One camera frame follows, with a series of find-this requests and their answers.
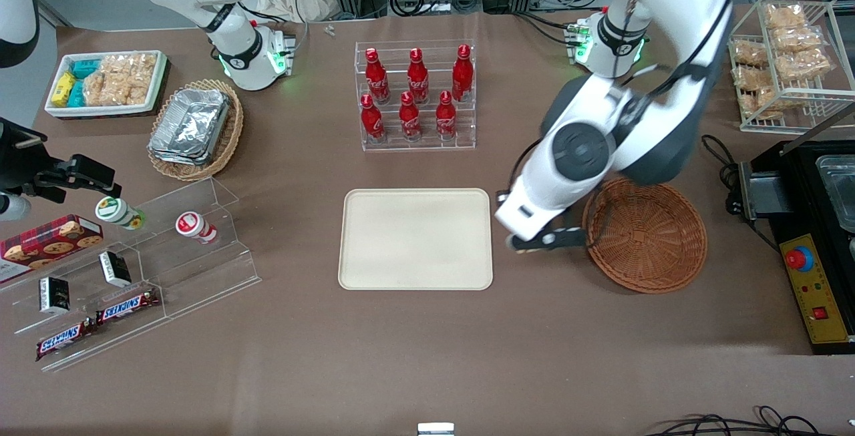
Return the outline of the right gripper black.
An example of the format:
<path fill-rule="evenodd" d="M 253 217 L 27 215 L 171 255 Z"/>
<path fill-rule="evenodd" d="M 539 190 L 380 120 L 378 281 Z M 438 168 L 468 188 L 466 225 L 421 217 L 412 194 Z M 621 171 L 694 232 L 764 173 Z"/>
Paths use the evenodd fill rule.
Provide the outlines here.
<path fill-rule="evenodd" d="M 73 155 L 69 160 L 61 160 L 51 157 L 46 149 L 29 149 L 47 140 L 43 133 L 13 122 L 1 122 L 2 192 L 32 198 L 65 198 L 66 190 L 35 183 L 40 172 L 51 172 L 54 186 L 94 190 L 111 198 L 122 195 L 122 186 L 115 181 L 116 171 L 110 166 L 88 156 Z"/>

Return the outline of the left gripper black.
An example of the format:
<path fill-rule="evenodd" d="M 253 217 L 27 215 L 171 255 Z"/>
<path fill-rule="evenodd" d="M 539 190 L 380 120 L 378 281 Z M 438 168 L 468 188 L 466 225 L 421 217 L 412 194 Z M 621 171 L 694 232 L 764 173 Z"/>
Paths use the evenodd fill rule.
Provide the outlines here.
<path fill-rule="evenodd" d="M 542 231 L 530 241 L 530 250 L 556 250 L 576 246 L 577 240 L 586 240 L 583 227 L 567 227 L 565 231 Z"/>

